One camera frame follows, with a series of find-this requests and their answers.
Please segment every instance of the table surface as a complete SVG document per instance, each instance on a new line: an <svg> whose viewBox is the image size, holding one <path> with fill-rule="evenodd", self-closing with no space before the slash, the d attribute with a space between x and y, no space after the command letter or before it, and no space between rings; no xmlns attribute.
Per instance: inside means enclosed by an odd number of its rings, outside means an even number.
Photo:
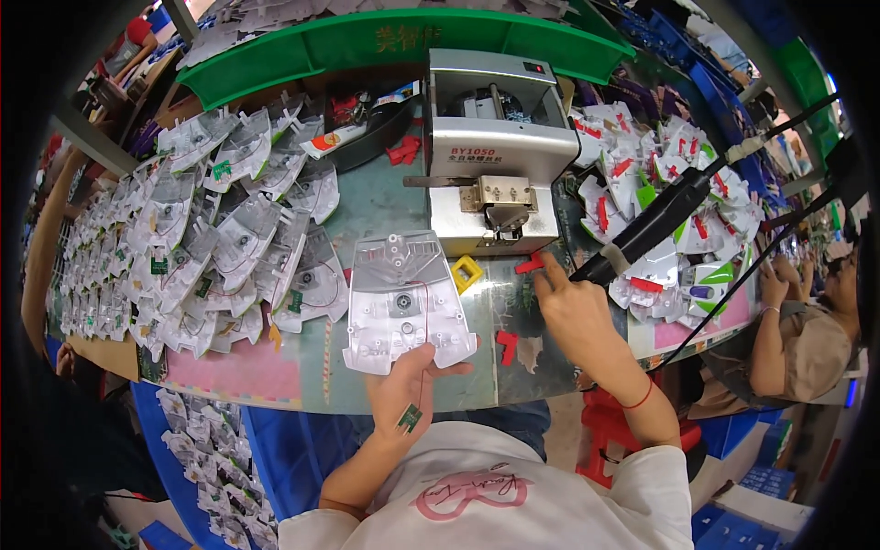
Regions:
<svg viewBox="0 0 880 550"><path fill-rule="evenodd" d="M351 268L354 244L360 238L429 227L427 191L402 186L404 176L421 173L420 153L410 166L391 166L383 155L339 175L340 206L324 227L343 268ZM599 243L581 228L580 202L564 194L561 183L554 185L554 202L565 239L557 239L547 250L563 266L571 268L565 242L577 265L594 254ZM435 410L494 407L582 389L578 369L565 359L547 334L533 293L532 276L517 275L514 271L516 265L527 260L527 256L477 259L485 274L461 296L461 301L469 329L479 334L483 343L470 359L475 367L472 374L439 378L435 382ZM747 287L744 285L743 296L738 300L739 315L730 317L725 312L716 334L709 341L691 345L682 356L723 340L733 334L731 328L736 332L752 319L753 294ZM613 302L609 304L615 328L631 347L653 349L654 342L649 340L654 337L654 327L639 326L627 312ZM168 374L160 384L247 405L316 413L369 413L363 375L346 368L342 360L342 350L348 346L347 317L335 324L326 317L308 321L301 334L285 334L277 352L275 344L268 340L267 321L265 326L267 330L256 346L247 341L237 342L228 355L208 352L195 360L188 351L166 353ZM664 324L664 328L666 348L669 341L674 347L689 332L679 325ZM501 365L504 346L495 343L499 330L519 335L511 366ZM636 354L646 370L656 366L661 358Z"/></svg>

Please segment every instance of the pink print on shirt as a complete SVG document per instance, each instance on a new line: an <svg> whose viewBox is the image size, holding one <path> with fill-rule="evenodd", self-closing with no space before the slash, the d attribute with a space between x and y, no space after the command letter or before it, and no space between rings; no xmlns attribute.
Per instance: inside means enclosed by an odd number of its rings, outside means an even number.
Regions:
<svg viewBox="0 0 880 550"><path fill-rule="evenodd" d="M533 481L517 477L514 473L498 473L503 467L495 465L478 472L458 472L444 476L434 485L422 491L409 503L419 513L432 521L455 519L473 501L494 508L522 506Z"/></svg>

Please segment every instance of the red string bracelet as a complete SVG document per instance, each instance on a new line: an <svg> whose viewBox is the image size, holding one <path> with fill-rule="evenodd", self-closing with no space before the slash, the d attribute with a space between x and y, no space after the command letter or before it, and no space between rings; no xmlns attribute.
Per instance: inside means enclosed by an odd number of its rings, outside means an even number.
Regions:
<svg viewBox="0 0 880 550"><path fill-rule="evenodd" d="M651 390L654 389L654 380L651 380L650 378L648 378L648 381L651 383L651 385L648 386L648 393L645 393L645 396L642 398L641 401L639 401L639 402L636 403L635 405L632 405L631 407L624 407L623 405L621 405L620 408L636 408L636 407L640 407L640 406L642 405L642 403L644 403L645 401L647 401L647 400L648 400L648 396L650 396L650 394L651 394Z"/></svg>

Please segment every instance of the white t-shirt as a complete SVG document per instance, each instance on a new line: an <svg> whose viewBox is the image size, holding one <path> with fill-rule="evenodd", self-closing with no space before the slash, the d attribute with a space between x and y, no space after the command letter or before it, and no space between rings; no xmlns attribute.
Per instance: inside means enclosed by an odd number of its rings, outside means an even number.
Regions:
<svg viewBox="0 0 880 550"><path fill-rule="evenodd" d="M622 462L602 497L527 444L472 422L432 424L359 522L311 510L278 526L280 550L693 548L685 453Z"/></svg>

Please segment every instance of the person in red shirt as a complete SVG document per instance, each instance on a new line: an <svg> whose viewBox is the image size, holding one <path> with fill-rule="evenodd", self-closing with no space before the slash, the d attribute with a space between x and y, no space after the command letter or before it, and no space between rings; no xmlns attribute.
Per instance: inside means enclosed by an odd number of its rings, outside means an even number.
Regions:
<svg viewBox="0 0 880 550"><path fill-rule="evenodd" d="M131 20L125 32L107 47L98 59L95 70L98 74L112 78L118 84L138 63L152 53L158 41L150 23L140 17Z"/></svg>

